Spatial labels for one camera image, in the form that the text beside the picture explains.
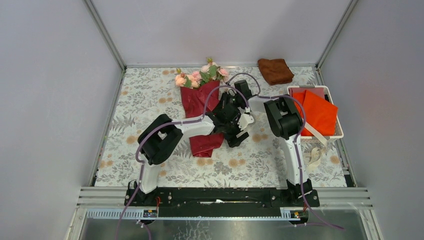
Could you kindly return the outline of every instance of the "orange cloth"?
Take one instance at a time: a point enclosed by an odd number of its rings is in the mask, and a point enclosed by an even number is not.
[[[306,122],[309,123],[323,136],[334,136],[336,132],[337,110],[338,107],[330,102],[315,95],[311,91],[293,93],[293,98],[299,100],[306,113]],[[301,109],[297,104],[296,108],[303,118]],[[308,130],[304,129],[302,136],[313,136]]]

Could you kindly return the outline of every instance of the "folded brown towel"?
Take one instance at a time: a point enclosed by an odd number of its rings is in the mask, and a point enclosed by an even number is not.
[[[257,61],[259,71],[269,85],[288,84],[295,76],[284,59],[268,60],[261,58]]]

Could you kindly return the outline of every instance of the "floral tablecloth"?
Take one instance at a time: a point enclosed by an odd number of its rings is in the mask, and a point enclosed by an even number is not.
[[[199,68],[183,68],[190,73]],[[312,67],[290,67],[294,74],[290,85],[315,85]],[[249,73],[261,85],[262,95],[287,93],[287,85],[269,86],[257,67],[228,68],[230,76]],[[112,119],[111,129],[101,155],[95,186],[121,187],[140,174],[135,160],[140,133],[160,114],[171,119],[183,119],[179,87],[175,86],[175,70],[171,68],[128,68]],[[253,80],[246,79],[252,92],[257,92]],[[255,124],[249,138],[239,147],[230,148],[224,140],[211,158],[193,157],[189,140],[183,140],[171,157],[161,165],[159,187],[286,187],[286,163],[280,140],[271,132],[265,113],[254,112]],[[320,143],[302,143],[306,162],[313,148],[319,148],[320,164],[308,168],[315,187],[346,187],[336,147],[326,149]]]

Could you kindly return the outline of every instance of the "reflective floor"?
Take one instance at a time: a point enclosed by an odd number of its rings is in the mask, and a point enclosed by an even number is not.
[[[153,240],[365,240],[361,217],[354,210],[325,210],[319,214],[346,231],[328,226],[293,227],[288,221],[157,220],[149,224]],[[86,220],[82,240],[114,240],[118,220]],[[319,221],[311,216],[309,223]],[[147,240],[147,230],[134,220],[123,220],[120,240]]]

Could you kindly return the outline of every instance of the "white wall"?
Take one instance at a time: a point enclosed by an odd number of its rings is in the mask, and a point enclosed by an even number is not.
[[[424,239],[424,2],[360,0],[322,72],[386,240]]]
[[[315,63],[349,0],[94,0],[127,65]]]
[[[0,239],[63,239],[120,70],[81,0],[3,0],[0,33]]]

